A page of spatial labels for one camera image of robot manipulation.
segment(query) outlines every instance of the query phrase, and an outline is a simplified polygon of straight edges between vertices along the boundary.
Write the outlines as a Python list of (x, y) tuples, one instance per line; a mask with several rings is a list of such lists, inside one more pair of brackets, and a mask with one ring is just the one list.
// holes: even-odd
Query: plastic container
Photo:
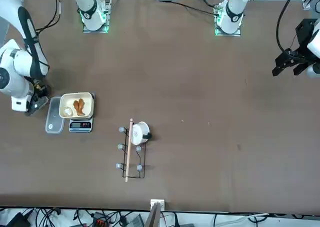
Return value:
[[(82, 112), (84, 115), (78, 116), (77, 111), (74, 107), (74, 102), (79, 101), (79, 99), (83, 99), (84, 106)], [(72, 109), (72, 116), (65, 116), (64, 109), (70, 107)], [(91, 93), (83, 92), (83, 93), (66, 93), (62, 95), (59, 106), (59, 115), (63, 119), (90, 119), (94, 114), (95, 101)]]
[(46, 115), (45, 131), (48, 134), (60, 134), (64, 129), (65, 119), (59, 115), (61, 96), (52, 97)]

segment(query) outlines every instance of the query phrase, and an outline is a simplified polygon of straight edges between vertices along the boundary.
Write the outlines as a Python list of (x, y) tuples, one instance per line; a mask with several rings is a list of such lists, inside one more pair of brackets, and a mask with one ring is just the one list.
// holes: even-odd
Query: brown table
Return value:
[[(184, 3), (210, 11), (200, 0)], [(40, 36), (54, 94), (94, 92), (90, 134), (45, 132), (48, 107), (32, 117), (0, 95), (0, 204), (167, 210), (320, 213), (320, 80), (287, 69), (272, 77), (284, 2), (247, 5), (242, 37), (214, 36), (213, 19), (155, 0), (119, 0), (108, 34), (83, 34), (74, 0)], [(36, 27), (54, 0), (25, 0)], [(308, 16), (288, 7), (290, 46)], [(7, 40), (21, 43), (10, 28)], [(145, 179), (125, 183), (118, 127), (145, 121)]]

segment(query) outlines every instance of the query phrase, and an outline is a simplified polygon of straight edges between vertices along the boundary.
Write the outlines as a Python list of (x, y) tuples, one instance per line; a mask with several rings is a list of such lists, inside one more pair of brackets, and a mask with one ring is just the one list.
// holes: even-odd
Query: brown food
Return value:
[(79, 99), (79, 102), (78, 102), (78, 106), (79, 106), (79, 114), (78, 116), (84, 116), (85, 114), (82, 112), (82, 110), (84, 109), (84, 106), (85, 106), (85, 102), (84, 100), (81, 98)]
[(85, 102), (84, 100), (81, 98), (79, 99), (79, 102), (77, 100), (75, 100), (73, 102), (73, 107), (75, 108), (76, 114), (78, 116), (84, 116), (85, 114), (82, 112), (82, 109), (84, 108)]

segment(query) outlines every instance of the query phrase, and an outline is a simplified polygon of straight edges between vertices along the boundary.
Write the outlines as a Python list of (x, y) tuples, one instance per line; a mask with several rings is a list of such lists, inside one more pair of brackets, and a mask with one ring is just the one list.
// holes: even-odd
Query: white bowl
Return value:
[[(84, 106), (82, 112), (84, 115), (78, 116), (77, 111), (74, 107), (74, 102), (79, 101), (79, 99), (83, 99)], [(66, 116), (64, 113), (65, 108), (71, 108), (72, 116)], [(90, 119), (94, 114), (95, 102), (91, 93), (83, 92), (83, 93), (66, 93), (62, 95), (59, 106), (59, 115), (64, 119)]]

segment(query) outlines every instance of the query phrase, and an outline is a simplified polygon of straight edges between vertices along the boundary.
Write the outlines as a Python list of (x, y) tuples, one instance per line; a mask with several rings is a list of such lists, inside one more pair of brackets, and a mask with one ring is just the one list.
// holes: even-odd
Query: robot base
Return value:
[(47, 104), (49, 101), (49, 93), (50, 87), (49, 85), (45, 84), (44, 82), (36, 79), (29, 80), (33, 83), (34, 86), (34, 94), (31, 98), (28, 111), (25, 112), (26, 116), (30, 116), (36, 111), (40, 110), (43, 106)]
[(225, 33), (219, 26), (218, 26), (218, 22), (220, 21), (220, 18), (221, 18), (221, 15), (222, 15), (222, 12), (223, 12), (223, 7), (221, 5), (217, 5), (213, 8), (213, 12), (215, 14), (218, 14), (219, 17), (217, 16), (214, 16), (213, 18), (213, 23), (214, 23), (214, 35), (215, 36), (237, 36), (237, 37), (240, 37), (241, 36), (241, 29), (240, 29), (240, 26), (241, 26), (241, 23), (239, 25), (239, 28), (238, 30), (235, 32), (235, 33)]
[(105, 0), (101, 0), (101, 9), (103, 13), (101, 13), (100, 18), (101, 21), (105, 22), (99, 29), (97, 30), (89, 30), (86, 25), (83, 25), (83, 33), (108, 33), (109, 32), (109, 25), (110, 25), (110, 14), (111, 14), (111, 4), (112, 0), (106, 2)]

